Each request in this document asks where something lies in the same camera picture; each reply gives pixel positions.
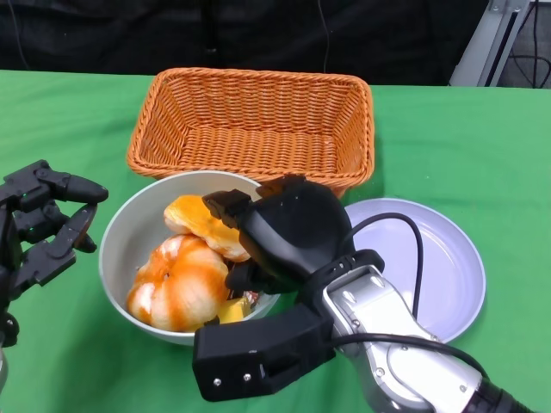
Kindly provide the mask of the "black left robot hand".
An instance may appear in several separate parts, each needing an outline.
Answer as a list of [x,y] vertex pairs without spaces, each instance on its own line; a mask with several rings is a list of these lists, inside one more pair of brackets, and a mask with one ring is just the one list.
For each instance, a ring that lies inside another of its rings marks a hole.
[[1,185],[1,346],[16,345],[19,324],[9,304],[30,287],[46,285],[93,253],[87,231],[97,205],[108,198],[102,185],[53,170],[45,160],[13,172]]

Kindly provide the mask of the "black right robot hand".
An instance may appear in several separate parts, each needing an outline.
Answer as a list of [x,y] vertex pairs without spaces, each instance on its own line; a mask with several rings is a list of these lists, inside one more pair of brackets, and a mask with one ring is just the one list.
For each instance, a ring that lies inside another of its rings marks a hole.
[[229,289],[308,296],[353,269],[384,269],[377,252],[356,249],[348,214],[329,188],[285,176],[257,193],[259,200],[237,189],[202,198],[213,217],[238,231],[250,256],[230,271]]

